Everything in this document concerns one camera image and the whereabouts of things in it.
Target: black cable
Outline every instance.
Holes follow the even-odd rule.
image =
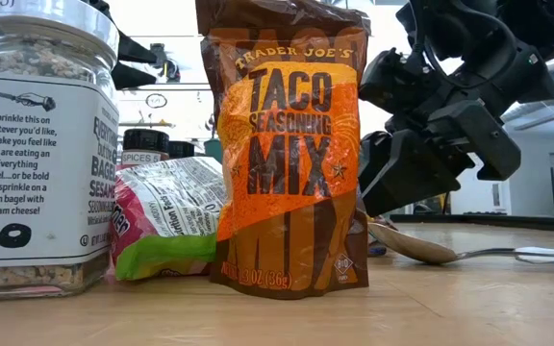
[[[474,85],[471,85],[471,86],[465,86],[465,85],[460,84],[459,82],[454,81],[452,78],[450,78],[450,76],[446,75],[446,73],[441,68],[441,65],[438,62],[437,58],[435,57],[435,53],[433,52],[433,47],[431,47],[431,44],[429,44],[429,42],[425,42],[424,43],[424,53],[427,56],[427,60],[429,61],[429,63],[431,63],[433,68],[436,71],[438,71],[438,73],[440,73],[440,76],[442,78],[444,78],[446,82],[448,82],[451,85],[453,85],[454,87],[458,87],[458,88],[476,88],[476,87],[481,87],[481,86],[483,86],[487,83],[492,82],[492,80],[494,80],[497,76],[499,76],[500,74],[507,71],[512,66],[512,62],[514,61],[514,59],[516,57],[516,38],[512,34],[512,31],[510,30],[510,28],[508,28],[508,26],[504,22],[502,22],[501,20],[495,18],[494,16],[488,15],[486,13],[477,12],[477,11],[473,11],[473,10],[468,10],[467,12],[469,12],[472,15],[478,15],[478,16],[481,16],[483,18],[486,18],[487,20],[495,22],[495,24],[497,24],[499,26],[499,29],[501,29],[501,31],[504,32],[504,35],[506,36],[506,39],[508,40],[508,44],[510,45],[511,49],[510,49],[509,58],[506,59],[504,64],[501,66],[500,69],[497,70],[497,72],[495,72],[487,80],[483,80],[483,81],[481,81],[479,83],[476,83]]]
[[[422,0],[410,0],[410,6],[412,7],[412,16],[414,17],[415,23],[415,41],[414,46],[412,47],[412,54],[422,54],[424,50],[424,41],[426,39],[426,34],[424,32],[423,17],[422,12],[424,11],[422,7]]]
[[[426,34],[424,32],[423,18],[424,11],[422,7],[422,0],[410,0],[410,7],[412,8],[412,17],[415,23],[415,41],[412,46],[412,54],[408,57],[405,64],[405,69],[410,73],[419,75],[422,73],[422,67],[424,66],[424,41],[426,40]]]

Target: black jar lid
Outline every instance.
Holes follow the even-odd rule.
[[[194,155],[193,144],[180,140],[171,140],[168,144],[168,155],[171,159],[190,158]]]
[[[130,129],[123,134],[123,150],[151,150],[168,152],[167,134],[148,129]]]

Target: wooden spoon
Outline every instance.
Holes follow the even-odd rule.
[[[410,259],[429,264],[445,264],[456,260],[466,260],[482,256],[509,256],[529,263],[554,262],[554,249],[538,247],[523,247],[517,249],[494,248],[457,254],[447,247],[413,236],[404,235],[377,223],[369,223],[368,230],[371,236],[397,253]]]

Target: glass jar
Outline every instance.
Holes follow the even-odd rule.
[[[172,159],[191,158],[195,154],[196,147],[193,143],[181,140],[170,140],[168,142],[168,155]]]
[[[0,0],[0,299],[108,267],[118,30],[79,0]]]
[[[123,134],[119,169],[168,160],[168,134],[149,129],[130,129]]]

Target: table surface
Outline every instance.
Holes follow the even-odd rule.
[[[455,251],[554,247],[554,232],[406,225]],[[468,259],[443,267],[369,259],[369,288],[274,301],[206,278],[101,284],[70,298],[0,302],[0,346],[554,343],[554,264]]]

